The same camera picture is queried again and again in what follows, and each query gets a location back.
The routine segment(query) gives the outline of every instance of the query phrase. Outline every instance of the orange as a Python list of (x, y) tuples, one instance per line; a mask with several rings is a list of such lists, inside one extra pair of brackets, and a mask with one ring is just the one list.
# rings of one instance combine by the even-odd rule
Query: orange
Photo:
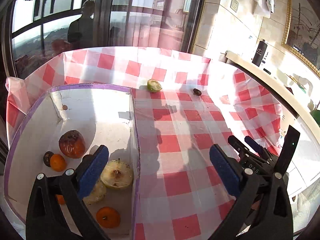
[(64, 171), (67, 163), (60, 154), (54, 154), (50, 158), (50, 166), (54, 171)]
[(64, 201), (64, 197), (62, 195), (56, 195), (57, 199), (58, 199), (58, 203), (60, 205), (64, 205), (66, 202)]
[(120, 214), (111, 207), (100, 208), (96, 214), (97, 222), (104, 228), (116, 228), (120, 225)]

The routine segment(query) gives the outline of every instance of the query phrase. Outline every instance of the power socket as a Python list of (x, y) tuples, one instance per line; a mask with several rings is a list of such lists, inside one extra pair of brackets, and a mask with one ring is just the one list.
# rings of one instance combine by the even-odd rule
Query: power socket
[(239, 2), (237, 0), (231, 0), (230, 7), (231, 7), (232, 10), (237, 12), (238, 11), (238, 7), (239, 7)]

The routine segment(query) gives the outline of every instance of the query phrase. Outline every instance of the red and white tablecloth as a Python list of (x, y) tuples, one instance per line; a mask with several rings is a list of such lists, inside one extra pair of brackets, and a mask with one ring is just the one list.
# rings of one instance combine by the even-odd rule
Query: red and white tablecloth
[[(149, 93), (148, 79), (163, 89)], [(217, 143), (250, 135), (279, 152), (280, 103), (238, 68), (159, 48), (103, 47), (64, 52), (25, 80), (8, 78), (9, 145), (22, 119), (52, 86), (109, 83), (133, 88), (141, 151), (135, 239), (208, 239), (230, 210), (209, 160)], [(195, 96), (193, 88), (202, 91)]]

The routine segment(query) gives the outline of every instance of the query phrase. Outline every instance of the person silhouette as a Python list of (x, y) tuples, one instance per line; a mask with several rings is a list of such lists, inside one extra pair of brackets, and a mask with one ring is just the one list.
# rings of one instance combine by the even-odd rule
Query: person silhouette
[(73, 21), (68, 29), (68, 42), (72, 49), (84, 49), (92, 47), (94, 0), (87, 0), (82, 5), (82, 15)]

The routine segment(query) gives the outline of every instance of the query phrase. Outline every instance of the tiled wall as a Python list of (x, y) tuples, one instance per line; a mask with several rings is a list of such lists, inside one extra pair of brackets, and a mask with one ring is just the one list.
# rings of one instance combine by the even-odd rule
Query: tiled wall
[(237, 1), (239, 8), (235, 12), (230, 8), (231, 0), (205, 0), (193, 53), (226, 61), (226, 51), (231, 50), (250, 61), (259, 41), (265, 39), (268, 43), (265, 68), (284, 83), (290, 81), (284, 73), (311, 81), (311, 99), (317, 104), (320, 100), (320, 79), (281, 46), (288, 0), (274, 0), (276, 7), (270, 19), (253, 15), (255, 1)]

